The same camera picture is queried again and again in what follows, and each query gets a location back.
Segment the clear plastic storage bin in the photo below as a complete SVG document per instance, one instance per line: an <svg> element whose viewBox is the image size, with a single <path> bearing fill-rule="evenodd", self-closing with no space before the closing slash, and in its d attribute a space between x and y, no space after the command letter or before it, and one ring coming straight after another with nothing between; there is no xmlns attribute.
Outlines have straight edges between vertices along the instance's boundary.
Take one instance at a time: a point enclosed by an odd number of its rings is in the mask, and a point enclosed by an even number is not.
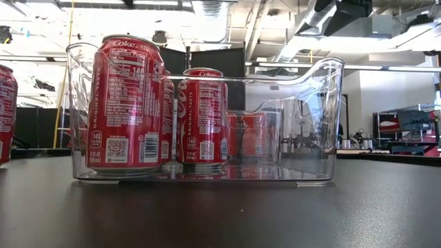
<svg viewBox="0 0 441 248"><path fill-rule="evenodd" d="M229 159L235 160L235 161L265 161L270 162L274 161L278 155L278 115L275 112L270 111L250 111L250 112L244 112L245 113L245 122L248 124L248 131L249 131L249 121L248 118L258 112L264 112L267 114L268 119L268 135L267 135L267 144L268 144L268 154L265 156L251 156L251 155L244 155L244 156L236 156L231 157L229 156Z"/></svg>
<svg viewBox="0 0 441 248"><path fill-rule="evenodd" d="M342 75L345 64L334 57L314 63L293 79L213 77L212 80L245 84L245 110L270 111L278 115L278 155L274 161L235 161L221 164L182 164L176 160L178 84L189 79L163 73L174 84L174 131L172 159L154 169L94 170L86 165L90 92L94 56L98 47L75 43L67 47L70 97L72 171L78 180L97 181L220 181L290 180L323 184L334 178Z"/></svg>

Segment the long white light bar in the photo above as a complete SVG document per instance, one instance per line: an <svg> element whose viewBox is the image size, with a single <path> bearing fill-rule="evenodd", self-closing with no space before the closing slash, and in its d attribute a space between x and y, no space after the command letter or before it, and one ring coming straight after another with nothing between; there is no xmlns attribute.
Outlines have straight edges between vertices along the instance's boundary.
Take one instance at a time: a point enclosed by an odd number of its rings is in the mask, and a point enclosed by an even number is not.
<svg viewBox="0 0 441 248"><path fill-rule="evenodd" d="M311 63L274 63L246 61L247 67L264 68L310 68ZM389 72L428 72L441 73L441 67L418 67L418 66L386 66L386 65L345 65L346 70L366 70L366 71L389 71Z"/></svg>

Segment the black folding divider screen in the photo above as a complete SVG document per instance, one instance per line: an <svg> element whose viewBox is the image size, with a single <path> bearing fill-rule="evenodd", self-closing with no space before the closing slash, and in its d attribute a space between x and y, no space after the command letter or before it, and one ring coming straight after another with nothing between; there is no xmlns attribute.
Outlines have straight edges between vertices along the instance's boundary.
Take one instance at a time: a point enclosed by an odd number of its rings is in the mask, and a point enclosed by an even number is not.
<svg viewBox="0 0 441 248"><path fill-rule="evenodd" d="M169 48L161 48L161 57L165 69L172 74L182 74L188 68L213 68L221 71L226 77L244 78L244 48L225 50L208 50L202 52L180 52ZM245 110L245 84L227 81L228 109Z"/></svg>

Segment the metal shelf rack with equipment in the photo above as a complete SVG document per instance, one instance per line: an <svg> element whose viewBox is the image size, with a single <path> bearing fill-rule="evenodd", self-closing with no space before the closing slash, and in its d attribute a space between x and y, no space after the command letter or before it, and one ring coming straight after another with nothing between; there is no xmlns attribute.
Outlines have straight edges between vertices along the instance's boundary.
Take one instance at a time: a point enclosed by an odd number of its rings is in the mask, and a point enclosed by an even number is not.
<svg viewBox="0 0 441 248"><path fill-rule="evenodd" d="M373 114L376 149L393 155L441 157L441 110L417 104Z"/></svg>

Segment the black hanging ceiling device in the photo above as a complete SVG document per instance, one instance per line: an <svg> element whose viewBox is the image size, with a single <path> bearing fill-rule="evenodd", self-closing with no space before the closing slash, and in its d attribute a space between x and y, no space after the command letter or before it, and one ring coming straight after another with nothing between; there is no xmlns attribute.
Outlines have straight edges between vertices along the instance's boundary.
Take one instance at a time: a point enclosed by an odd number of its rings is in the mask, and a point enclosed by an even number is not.
<svg viewBox="0 0 441 248"><path fill-rule="evenodd" d="M166 31L156 30L152 36L152 42L159 46L165 47L167 45Z"/></svg>

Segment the black ceiling spotlight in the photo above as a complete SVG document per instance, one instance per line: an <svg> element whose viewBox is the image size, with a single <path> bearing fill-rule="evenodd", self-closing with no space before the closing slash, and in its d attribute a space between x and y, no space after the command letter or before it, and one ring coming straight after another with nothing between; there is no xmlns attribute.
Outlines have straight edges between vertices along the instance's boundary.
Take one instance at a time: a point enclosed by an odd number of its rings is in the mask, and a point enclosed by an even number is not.
<svg viewBox="0 0 441 248"><path fill-rule="evenodd" d="M13 40L10 26L0 25L0 44L9 44Z"/></svg>

